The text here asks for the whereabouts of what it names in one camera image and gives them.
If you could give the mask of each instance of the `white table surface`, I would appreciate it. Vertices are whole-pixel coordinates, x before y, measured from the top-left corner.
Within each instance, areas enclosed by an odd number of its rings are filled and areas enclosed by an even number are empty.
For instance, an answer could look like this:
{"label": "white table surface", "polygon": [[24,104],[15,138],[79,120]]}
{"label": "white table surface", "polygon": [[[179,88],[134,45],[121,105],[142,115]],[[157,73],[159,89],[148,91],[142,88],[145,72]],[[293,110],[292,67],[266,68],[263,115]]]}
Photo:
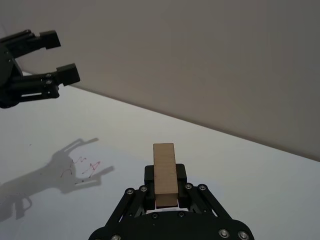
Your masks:
{"label": "white table surface", "polygon": [[143,184],[153,143],[174,143],[188,181],[207,184],[256,240],[319,239],[319,162],[77,88],[60,94],[0,110],[0,194],[12,208],[1,240],[88,239]]}

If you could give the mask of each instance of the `red scribble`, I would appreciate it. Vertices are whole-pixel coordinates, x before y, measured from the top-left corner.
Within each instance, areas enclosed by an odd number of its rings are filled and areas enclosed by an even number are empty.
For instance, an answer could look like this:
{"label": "red scribble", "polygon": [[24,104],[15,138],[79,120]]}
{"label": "red scribble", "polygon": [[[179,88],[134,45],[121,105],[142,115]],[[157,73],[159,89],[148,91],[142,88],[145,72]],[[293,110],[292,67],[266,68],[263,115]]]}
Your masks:
{"label": "red scribble", "polygon": [[72,161],[72,163],[76,164],[76,163],[79,162],[79,161],[80,161],[80,163],[82,163],[84,160],[87,160],[87,158],[86,158],[86,157],[83,158],[83,157],[81,156],[81,157],[78,158],[77,161],[74,161],[73,159],[72,159],[71,161]]}
{"label": "red scribble", "polygon": [[91,178],[92,174],[94,174],[95,170],[97,169],[97,167],[99,166],[100,163],[101,163],[100,161],[98,161],[97,163],[95,163],[93,165],[90,163],[90,167],[87,170],[85,170],[82,174],[84,174],[87,171],[89,171],[90,169],[92,169],[92,173],[89,176],[89,178]]}
{"label": "red scribble", "polygon": [[65,173],[66,171],[70,171],[70,174],[72,175],[72,170],[71,170],[70,168],[68,168],[68,169],[64,170],[64,171],[61,173],[60,178],[62,178],[62,176],[64,175],[64,173]]}

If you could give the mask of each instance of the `wooden block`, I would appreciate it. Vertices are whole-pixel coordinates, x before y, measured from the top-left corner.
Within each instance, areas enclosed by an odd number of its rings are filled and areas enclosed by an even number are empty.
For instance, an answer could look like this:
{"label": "wooden block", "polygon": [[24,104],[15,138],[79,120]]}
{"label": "wooden block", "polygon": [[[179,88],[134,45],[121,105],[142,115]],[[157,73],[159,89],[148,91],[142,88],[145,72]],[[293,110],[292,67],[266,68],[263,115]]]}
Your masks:
{"label": "wooden block", "polygon": [[174,144],[153,144],[153,164],[156,207],[177,206],[178,180]]}

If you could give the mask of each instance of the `screw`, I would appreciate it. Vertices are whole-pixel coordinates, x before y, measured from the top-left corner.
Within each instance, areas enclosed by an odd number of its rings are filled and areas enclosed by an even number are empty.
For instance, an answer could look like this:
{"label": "screw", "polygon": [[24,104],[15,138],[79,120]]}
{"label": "screw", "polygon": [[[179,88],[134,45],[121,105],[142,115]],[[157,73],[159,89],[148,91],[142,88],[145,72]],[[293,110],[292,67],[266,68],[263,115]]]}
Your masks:
{"label": "screw", "polygon": [[128,189],[127,191],[126,191],[126,194],[133,194],[134,193],[134,191],[132,190],[132,189]]}
{"label": "screw", "polygon": [[192,184],[187,183],[184,187],[185,187],[186,189],[191,189],[191,188],[192,188]]}
{"label": "screw", "polygon": [[238,232],[238,236],[241,240],[248,240],[249,235],[245,231]]}
{"label": "screw", "polygon": [[199,186],[199,189],[200,189],[201,191],[204,191],[204,190],[206,190],[207,188],[206,188],[205,185],[200,185],[200,186]]}
{"label": "screw", "polygon": [[145,191],[147,191],[147,187],[146,187],[146,186],[142,186],[142,187],[140,187],[140,190],[141,190],[142,192],[145,192]]}
{"label": "screw", "polygon": [[118,234],[113,235],[113,236],[111,237],[111,240],[120,240],[120,239],[121,239],[121,237],[120,237]]}
{"label": "screw", "polygon": [[227,230],[225,230],[224,228],[219,230],[219,235],[224,239],[226,239],[230,236],[229,232]]}
{"label": "screw", "polygon": [[153,219],[157,219],[157,218],[159,218],[159,215],[158,215],[158,213],[152,213],[151,217]]}

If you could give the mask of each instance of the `rectangular wooden block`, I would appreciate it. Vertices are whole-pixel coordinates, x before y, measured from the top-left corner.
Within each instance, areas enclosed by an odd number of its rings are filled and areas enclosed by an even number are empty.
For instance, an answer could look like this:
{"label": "rectangular wooden block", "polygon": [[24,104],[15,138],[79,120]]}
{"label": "rectangular wooden block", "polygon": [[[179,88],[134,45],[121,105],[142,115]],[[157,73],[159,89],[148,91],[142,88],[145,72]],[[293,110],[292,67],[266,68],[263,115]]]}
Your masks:
{"label": "rectangular wooden block", "polygon": [[154,193],[156,207],[178,204],[178,181],[173,143],[153,144]]}

